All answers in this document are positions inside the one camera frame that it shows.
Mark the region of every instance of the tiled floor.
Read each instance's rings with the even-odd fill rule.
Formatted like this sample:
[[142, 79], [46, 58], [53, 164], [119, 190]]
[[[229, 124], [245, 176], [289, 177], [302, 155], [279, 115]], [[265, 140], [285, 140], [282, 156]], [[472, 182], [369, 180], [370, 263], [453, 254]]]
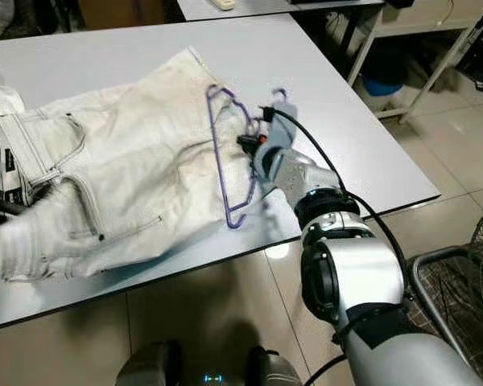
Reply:
[[[469, 240], [483, 215], [483, 95], [465, 78], [437, 90], [405, 125], [383, 123], [442, 196], [386, 216], [411, 257]], [[405, 88], [398, 98], [413, 97]], [[338, 355], [332, 329], [303, 306], [299, 245], [255, 253], [0, 330], [0, 385], [107, 385], [130, 353], [178, 339], [187, 384], [205, 372], [239, 380], [247, 351], [281, 352], [303, 380]], [[317, 385], [352, 384], [342, 363]]]

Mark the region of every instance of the gray robot arm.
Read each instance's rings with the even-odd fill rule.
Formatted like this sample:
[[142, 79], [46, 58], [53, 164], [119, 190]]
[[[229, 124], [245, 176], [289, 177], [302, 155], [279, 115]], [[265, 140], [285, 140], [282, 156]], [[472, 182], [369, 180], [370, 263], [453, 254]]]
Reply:
[[[286, 102], [273, 108], [296, 115]], [[281, 189], [297, 215], [303, 300], [317, 318], [333, 325], [356, 384], [483, 385], [446, 342], [410, 323], [394, 252], [365, 225], [337, 174], [291, 148], [292, 122], [269, 116], [269, 110], [264, 114], [268, 137], [248, 153], [259, 177]]]

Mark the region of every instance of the white table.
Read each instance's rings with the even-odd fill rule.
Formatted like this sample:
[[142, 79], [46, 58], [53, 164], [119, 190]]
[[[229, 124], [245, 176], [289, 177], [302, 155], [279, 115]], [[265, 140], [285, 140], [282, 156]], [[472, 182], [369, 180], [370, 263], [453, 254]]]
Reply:
[[[263, 41], [272, 44], [258, 43]], [[253, 113], [272, 88], [286, 88], [299, 119], [332, 157], [348, 189], [377, 211], [439, 195], [287, 14], [3, 41], [0, 75], [35, 108], [139, 80], [187, 45]], [[320, 159], [303, 137], [295, 148]], [[87, 279], [0, 285], [0, 326], [296, 238], [299, 227], [283, 194], [271, 193], [266, 204], [255, 204], [240, 230], [218, 224], [147, 263]]]
[[177, 0], [177, 2], [188, 21], [280, 14], [299, 10], [327, 10], [343, 6], [369, 6], [384, 3], [382, 0], [313, 2], [310, 4], [290, 4], [288, 0], [236, 0], [234, 9], [219, 10], [209, 0]]

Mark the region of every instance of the white cloth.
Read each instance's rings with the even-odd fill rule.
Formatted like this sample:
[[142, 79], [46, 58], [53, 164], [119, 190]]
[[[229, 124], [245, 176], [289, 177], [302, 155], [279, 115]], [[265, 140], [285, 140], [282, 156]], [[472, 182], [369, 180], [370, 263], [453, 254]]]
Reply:
[[[0, 115], [24, 111], [25, 106], [19, 94], [0, 84]], [[3, 135], [0, 136], [0, 166], [1, 198], [10, 203], [28, 205], [31, 201], [31, 189], [16, 165], [10, 144]]]
[[[0, 277], [88, 276], [157, 257], [223, 220], [205, 97], [220, 83], [188, 49], [137, 84], [1, 116], [28, 182], [53, 188], [0, 226]], [[246, 121], [225, 96], [213, 116], [238, 203], [250, 185], [236, 143]]]

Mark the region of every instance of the black cable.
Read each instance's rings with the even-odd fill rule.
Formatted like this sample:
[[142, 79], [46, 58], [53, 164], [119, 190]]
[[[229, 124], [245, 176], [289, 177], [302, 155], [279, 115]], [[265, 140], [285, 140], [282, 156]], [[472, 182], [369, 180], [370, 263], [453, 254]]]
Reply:
[[406, 259], [404, 258], [403, 250], [399, 245], [397, 239], [394, 236], [394, 233], [388, 228], [388, 225], [382, 220], [380, 215], [372, 209], [372, 207], [361, 197], [351, 193], [350, 191], [347, 192], [347, 195], [353, 199], [355, 199], [358, 203], [363, 205], [363, 207], [367, 210], [370, 216], [378, 223], [379, 227], [385, 233], [386, 238], [392, 245], [392, 249], [395, 252], [395, 256], [397, 257], [397, 261], [399, 263], [399, 267], [401, 267], [401, 274], [402, 274], [402, 282], [404, 283], [404, 288], [407, 288], [407, 275], [406, 275]]
[[327, 362], [324, 366], [322, 366], [321, 368], [319, 368], [315, 374], [313, 374], [312, 376], [310, 376], [309, 380], [306, 381], [306, 383], [303, 385], [303, 386], [311, 386], [311, 384], [313, 382], [316, 381], [316, 379], [321, 376], [322, 374], [324, 374], [327, 370], [329, 370], [330, 368], [332, 368], [335, 364], [339, 363], [339, 362], [342, 362], [344, 360], [346, 360], [347, 357], [345, 356], [345, 354], [342, 354], [342, 355], [338, 355], [336, 358], [334, 359], [331, 359], [329, 362]]
[[449, 12], [445, 16], [445, 18], [442, 21], [440, 21], [440, 24], [447, 22], [448, 21], [448, 18], [451, 17], [452, 12], [454, 11], [454, 0], [449, 0], [449, 3], [451, 4], [451, 8], [449, 9]]
[[395, 239], [394, 233], [388, 228], [388, 226], [385, 224], [385, 222], [381, 219], [381, 217], [374, 211], [374, 209], [361, 197], [355, 195], [354, 193], [351, 193], [350, 191], [347, 191], [345, 189], [345, 185], [343, 180], [340, 177], [340, 174], [336, 170], [336, 167], [332, 164], [331, 160], [329, 159], [328, 155], [322, 150], [318, 142], [315, 140], [315, 138], [309, 133], [308, 129], [306, 129], [304, 126], [301, 125], [299, 121], [297, 121], [295, 118], [293, 118], [290, 114], [285, 113], [284, 111], [274, 109], [272, 107], [264, 107], [263, 108], [263, 115], [265, 113], [272, 114], [275, 113], [277, 115], [280, 115], [281, 117], [286, 118], [288, 121], [293, 123], [297, 128], [303, 132], [303, 134], [308, 138], [308, 140], [314, 145], [314, 147], [318, 150], [322, 158], [326, 161], [326, 163], [329, 165], [332, 171], [336, 173], [338, 176], [338, 179], [340, 180], [340, 189], [342, 192], [347, 195], [348, 197], [351, 197], [352, 199], [355, 199], [358, 203], [360, 203], [366, 211], [370, 214], [370, 216], [378, 223], [379, 227], [383, 232], [385, 233], [386, 238], [392, 245], [392, 249], [395, 252], [395, 256], [397, 257], [397, 261], [399, 263], [399, 266], [401, 268], [401, 274], [402, 274], [402, 281], [404, 283], [404, 288], [407, 288], [407, 275], [406, 275], [406, 259], [404, 258], [404, 253], [403, 250], [401, 249], [401, 246], [399, 245], [397, 239]]

